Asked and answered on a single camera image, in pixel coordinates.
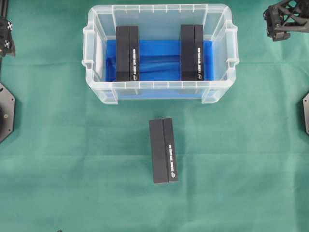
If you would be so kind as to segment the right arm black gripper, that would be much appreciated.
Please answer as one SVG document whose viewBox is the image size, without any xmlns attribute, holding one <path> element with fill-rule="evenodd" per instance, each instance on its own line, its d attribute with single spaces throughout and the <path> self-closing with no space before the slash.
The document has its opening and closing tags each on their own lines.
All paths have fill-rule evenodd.
<svg viewBox="0 0 309 232">
<path fill-rule="evenodd" d="M 282 0 L 263 12 L 267 36 L 274 42 L 287 40 L 291 32 L 308 33 L 309 2 L 307 0 Z"/>
</svg>

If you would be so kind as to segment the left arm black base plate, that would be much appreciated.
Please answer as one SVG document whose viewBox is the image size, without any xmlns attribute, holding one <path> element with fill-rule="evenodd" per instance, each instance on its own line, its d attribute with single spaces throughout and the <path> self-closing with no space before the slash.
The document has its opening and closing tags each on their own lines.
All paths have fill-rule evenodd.
<svg viewBox="0 0 309 232">
<path fill-rule="evenodd" d="M 0 84 L 0 142 L 14 131 L 15 97 Z"/>
</svg>

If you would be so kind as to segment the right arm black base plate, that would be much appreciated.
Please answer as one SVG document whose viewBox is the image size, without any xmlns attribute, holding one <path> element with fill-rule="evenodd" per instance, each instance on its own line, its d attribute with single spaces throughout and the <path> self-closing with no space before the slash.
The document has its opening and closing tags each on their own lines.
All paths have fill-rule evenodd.
<svg viewBox="0 0 309 232">
<path fill-rule="evenodd" d="M 304 123 L 306 134 L 309 135 L 309 93 L 303 98 Z"/>
</svg>

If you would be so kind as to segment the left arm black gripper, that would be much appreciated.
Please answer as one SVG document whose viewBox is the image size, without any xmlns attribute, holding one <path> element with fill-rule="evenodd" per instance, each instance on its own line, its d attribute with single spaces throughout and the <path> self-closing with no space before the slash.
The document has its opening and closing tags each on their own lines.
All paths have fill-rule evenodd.
<svg viewBox="0 0 309 232">
<path fill-rule="evenodd" d="M 0 55 L 2 57 L 11 55 L 15 57 L 15 44 L 12 38 L 13 24 L 4 18 L 0 17 Z"/>
</svg>

